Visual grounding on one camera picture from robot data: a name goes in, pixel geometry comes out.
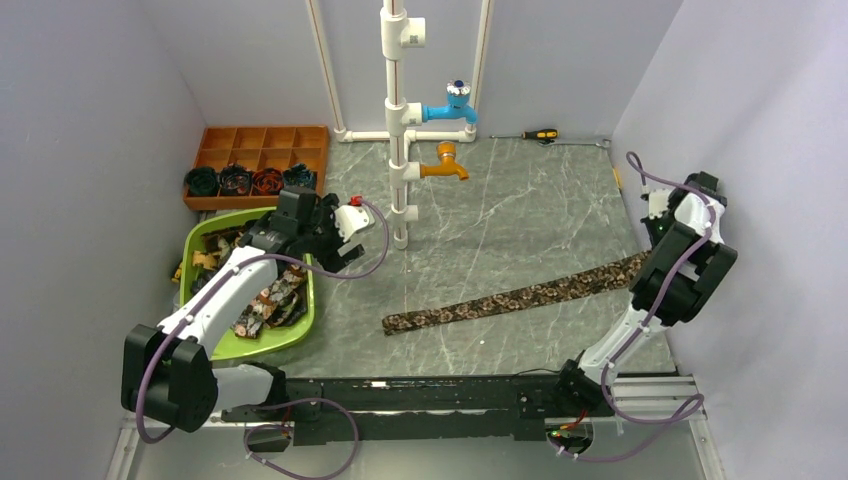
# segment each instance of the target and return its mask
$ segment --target long fabric strip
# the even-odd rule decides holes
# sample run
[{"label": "long fabric strip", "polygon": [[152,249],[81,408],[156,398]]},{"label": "long fabric strip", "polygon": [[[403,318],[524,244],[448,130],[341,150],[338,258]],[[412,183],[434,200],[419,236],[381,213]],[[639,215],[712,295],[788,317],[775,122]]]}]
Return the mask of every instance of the long fabric strip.
[{"label": "long fabric strip", "polygon": [[383,319],[383,332],[386,335],[395,335],[451,322],[528,310],[626,288],[642,269],[642,265],[650,254],[650,251],[637,253],[557,280],[448,307],[389,315]]}]

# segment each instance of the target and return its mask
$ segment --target orange faucet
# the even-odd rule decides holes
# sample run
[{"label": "orange faucet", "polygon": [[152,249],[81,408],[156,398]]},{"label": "orange faucet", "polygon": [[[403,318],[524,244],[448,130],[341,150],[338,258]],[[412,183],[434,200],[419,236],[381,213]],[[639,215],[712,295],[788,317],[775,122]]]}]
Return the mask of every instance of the orange faucet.
[{"label": "orange faucet", "polygon": [[456,145],[453,142],[441,142],[436,148],[441,165],[421,165],[421,178],[427,176],[449,177],[456,175],[460,180],[468,180],[468,172],[456,163]]}]

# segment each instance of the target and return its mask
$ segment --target robotic arm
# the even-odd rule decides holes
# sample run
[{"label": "robotic arm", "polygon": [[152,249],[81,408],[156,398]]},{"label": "robotic arm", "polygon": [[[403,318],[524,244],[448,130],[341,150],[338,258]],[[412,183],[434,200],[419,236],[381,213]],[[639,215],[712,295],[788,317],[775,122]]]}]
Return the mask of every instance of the robotic arm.
[{"label": "robotic arm", "polygon": [[[598,343],[576,360],[568,360],[560,370],[555,399],[567,399],[590,412],[604,409],[603,389],[612,385],[621,366],[654,336],[678,322],[692,320],[733,266],[737,252],[725,245],[719,232],[727,199],[717,193],[718,179],[700,172],[690,175],[685,185],[700,192],[708,203],[679,187],[643,195],[648,216],[642,223],[648,229],[652,254],[630,284],[632,297],[627,311]],[[713,222],[709,208],[715,212]],[[703,239],[708,228],[709,238],[688,255],[663,288],[666,276],[685,252]],[[659,307],[645,324],[658,298]]]},{"label": "robotic arm", "polygon": [[[215,411],[288,401],[281,370],[260,364],[213,369],[212,352],[233,319],[285,268],[267,254],[295,259],[311,254],[335,273],[363,255],[360,234],[374,224],[356,198],[340,206],[334,194],[319,198],[311,190],[296,188],[280,192],[277,209],[250,227],[197,295],[156,328],[137,325],[127,336],[122,406],[136,410],[145,376],[143,415],[187,432],[200,428]],[[181,324],[184,319],[187,325]],[[149,366],[169,334],[173,339]]]}]

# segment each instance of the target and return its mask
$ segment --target screwdriver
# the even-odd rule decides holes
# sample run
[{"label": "screwdriver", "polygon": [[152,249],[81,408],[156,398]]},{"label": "screwdriver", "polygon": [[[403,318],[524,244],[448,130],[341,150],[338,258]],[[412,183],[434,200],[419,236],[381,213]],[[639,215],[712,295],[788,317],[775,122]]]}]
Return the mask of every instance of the screwdriver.
[{"label": "screwdriver", "polygon": [[523,138],[525,140],[541,140],[543,142],[553,142],[559,136],[559,131],[556,128],[543,128],[541,130],[532,130],[524,132],[520,135],[492,135],[489,138]]}]

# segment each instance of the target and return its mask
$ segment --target faucet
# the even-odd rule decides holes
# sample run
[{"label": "faucet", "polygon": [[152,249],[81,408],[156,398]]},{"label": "faucet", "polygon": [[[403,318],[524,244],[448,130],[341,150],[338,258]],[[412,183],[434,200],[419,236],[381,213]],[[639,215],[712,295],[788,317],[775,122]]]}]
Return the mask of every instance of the faucet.
[{"label": "faucet", "polygon": [[448,83],[448,104],[444,107],[428,107],[423,105],[421,109],[421,121],[430,120],[454,120],[465,118],[471,125],[477,123],[477,112],[468,105],[471,87],[462,80],[453,80]]},{"label": "faucet", "polygon": [[421,165],[421,178],[428,176],[449,177],[456,175],[459,180],[468,180],[468,172],[456,163],[456,145],[453,142],[441,142],[436,147],[440,165]]}]

